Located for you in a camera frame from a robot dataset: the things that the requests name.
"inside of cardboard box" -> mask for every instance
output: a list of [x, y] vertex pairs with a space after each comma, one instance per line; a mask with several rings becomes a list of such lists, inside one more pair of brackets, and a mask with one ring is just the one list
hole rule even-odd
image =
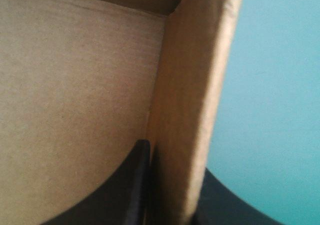
[[39, 224], [145, 136], [166, 17], [101, 0], [0, 0], [0, 17], [0, 224]]
[[70, 208], [141, 138], [153, 222], [190, 221], [241, 0], [180, 1], [0, 0], [0, 224]]

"cardboard box flap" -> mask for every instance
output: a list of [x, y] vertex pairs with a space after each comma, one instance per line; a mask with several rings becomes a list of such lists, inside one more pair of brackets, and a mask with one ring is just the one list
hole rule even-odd
[[147, 128], [154, 224], [195, 212], [240, 2], [182, 0], [166, 21]]

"turquoise background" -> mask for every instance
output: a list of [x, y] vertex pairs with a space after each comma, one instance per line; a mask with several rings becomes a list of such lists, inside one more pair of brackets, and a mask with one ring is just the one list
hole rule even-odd
[[320, 0], [243, 0], [208, 167], [287, 225], [320, 225]]

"black plastic object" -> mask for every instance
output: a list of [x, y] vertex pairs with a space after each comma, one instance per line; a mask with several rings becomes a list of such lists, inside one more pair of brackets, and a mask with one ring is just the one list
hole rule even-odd
[[113, 175], [84, 200], [43, 225], [142, 225], [150, 144], [138, 140]]
[[192, 225], [281, 225], [281, 223], [241, 200], [206, 169]]

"corrugated cardboard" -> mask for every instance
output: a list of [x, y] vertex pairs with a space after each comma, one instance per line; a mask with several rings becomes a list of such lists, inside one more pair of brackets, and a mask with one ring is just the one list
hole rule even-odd
[[0, 0], [0, 224], [65, 211], [145, 137], [149, 222], [196, 209], [241, 0], [105, 1]]
[[182, 0], [166, 21], [147, 129], [154, 223], [196, 210], [240, 1]]
[[0, 0], [0, 224], [94, 191], [143, 138], [164, 17], [99, 0]]

